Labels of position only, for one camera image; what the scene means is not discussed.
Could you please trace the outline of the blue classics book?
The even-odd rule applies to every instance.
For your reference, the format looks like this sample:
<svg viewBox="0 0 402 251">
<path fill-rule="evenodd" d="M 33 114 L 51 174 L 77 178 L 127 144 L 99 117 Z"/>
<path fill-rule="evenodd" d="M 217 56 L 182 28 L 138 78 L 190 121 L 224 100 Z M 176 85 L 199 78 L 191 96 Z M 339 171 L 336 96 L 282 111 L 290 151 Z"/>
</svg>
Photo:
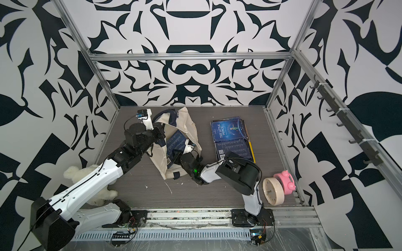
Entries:
<svg viewBox="0 0 402 251">
<path fill-rule="evenodd" d="M 166 154 L 170 161 L 173 161 L 177 153 L 183 153 L 186 136 L 177 130 L 166 142 Z"/>
<path fill-rule="evenodd" d="M 243 159 L 254 161 L 248 140 L 239 139 L 215 143 L 217 160 L 221 160 L 228 152 L 233 152 Z"/>
</svg>

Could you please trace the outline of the cream canvas tote bag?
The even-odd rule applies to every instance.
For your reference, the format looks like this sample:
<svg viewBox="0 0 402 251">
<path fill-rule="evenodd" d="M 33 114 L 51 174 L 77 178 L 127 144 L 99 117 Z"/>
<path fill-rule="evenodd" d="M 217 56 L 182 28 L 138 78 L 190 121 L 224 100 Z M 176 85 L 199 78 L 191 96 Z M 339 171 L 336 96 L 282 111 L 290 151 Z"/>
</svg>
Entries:
<svg viewBox="0 0 402 251">
<path fill-rule="evenodd" d="M 162 139 L 154 143 L 147 153 L 162 178 L 178 179 L 186 175 L 180 157 L 188 152 L 200 157 L 202 150 L 195 122 L 188 109 L 164 110 L 153 117 L 152 123 L 155 129 L 161 126 Z"/>
</svg>

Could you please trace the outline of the dark blue bottom book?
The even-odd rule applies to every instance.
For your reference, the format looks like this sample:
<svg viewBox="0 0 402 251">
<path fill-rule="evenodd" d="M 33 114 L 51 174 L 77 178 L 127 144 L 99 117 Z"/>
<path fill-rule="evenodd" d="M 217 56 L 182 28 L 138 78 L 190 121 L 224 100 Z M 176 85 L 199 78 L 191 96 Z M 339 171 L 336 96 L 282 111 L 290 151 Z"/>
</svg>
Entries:
<svg viewBox="0 0 402 251">
<path fill-rule="evenodd" d="M 247 139 L 244 121 L 239 117 L 213 121 L 210 123 L 214 142 Z"/>
</svg>

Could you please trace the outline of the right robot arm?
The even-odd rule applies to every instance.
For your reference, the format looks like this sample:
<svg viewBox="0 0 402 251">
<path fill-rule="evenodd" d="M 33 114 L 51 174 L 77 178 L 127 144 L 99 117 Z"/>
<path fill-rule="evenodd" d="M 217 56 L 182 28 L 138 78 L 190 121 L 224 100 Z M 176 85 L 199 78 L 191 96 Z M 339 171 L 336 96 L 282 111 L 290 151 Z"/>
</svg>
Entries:
<svg viewBox="0 0 402 251">
<path fill-rule="evenodd" d="M 196 158 L 192 153 L 185 153 L 180 157 L 180 163 L 198 185 L 206 185 L 222 179 L 242 194 L 247 213 L 253 216 L 260 214 L 263 203 L 258 187 L 262 171 L 254 162 L 236 153 L 227 152 L 223 159 L 208 165 L 202 165 L 201 159 Z"/>
</svg>

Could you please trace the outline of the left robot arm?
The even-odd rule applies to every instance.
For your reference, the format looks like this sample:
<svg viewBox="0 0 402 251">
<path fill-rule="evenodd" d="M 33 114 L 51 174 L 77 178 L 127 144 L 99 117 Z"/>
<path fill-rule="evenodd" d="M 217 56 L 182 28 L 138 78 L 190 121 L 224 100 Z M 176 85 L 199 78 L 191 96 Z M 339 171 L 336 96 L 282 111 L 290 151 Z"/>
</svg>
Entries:
<svg viewBox="0 0 402 251">
<path fill-rule="evenodd" d="M 80 212 L 92 197 L 138 164 L 155 143 L 164 139 L 160 123 L 148 129 L 134 123 L 125 130 L 125 141 L 105 161 L 82 180 L 63 192 L 31 205 L 30 231 L 46 251 L 59 251 L 77 235 L 103 225 L 123 225 L 133 217 L 130 207 L 120 199 Z"/>
</svg>

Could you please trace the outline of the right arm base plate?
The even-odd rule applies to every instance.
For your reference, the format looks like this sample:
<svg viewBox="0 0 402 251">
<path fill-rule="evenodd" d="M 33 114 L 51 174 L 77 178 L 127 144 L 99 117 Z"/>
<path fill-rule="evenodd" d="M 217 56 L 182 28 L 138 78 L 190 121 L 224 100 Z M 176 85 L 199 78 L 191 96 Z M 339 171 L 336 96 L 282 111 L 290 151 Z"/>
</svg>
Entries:
<svg viewBox="0 0 402 251">
<path fill-rule="evenodd" d="M 275 223 L 273 211 L 265 208 L 262 208 L 257 216 L 248 213 L 245 209 L 232 209 L 231 218 L 232 225 L 238 228 L 274 226 Z"/>
</svg>

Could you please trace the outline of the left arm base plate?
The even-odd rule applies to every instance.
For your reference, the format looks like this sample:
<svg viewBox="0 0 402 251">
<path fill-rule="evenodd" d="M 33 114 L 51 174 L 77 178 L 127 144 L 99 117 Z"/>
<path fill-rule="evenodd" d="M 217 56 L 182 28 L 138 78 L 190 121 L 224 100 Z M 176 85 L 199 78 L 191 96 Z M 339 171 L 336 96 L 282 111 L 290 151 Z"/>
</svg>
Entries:
<svg viewBox="0 0 402 251">
<path fill-rule="evenodd" d="M 132 210 L 130 213 L 123 212 L 117 222 L 102 225 L 102 228 L 142 227 L 147 222 L 147 216 L 147 210 Z"/>
</svg>

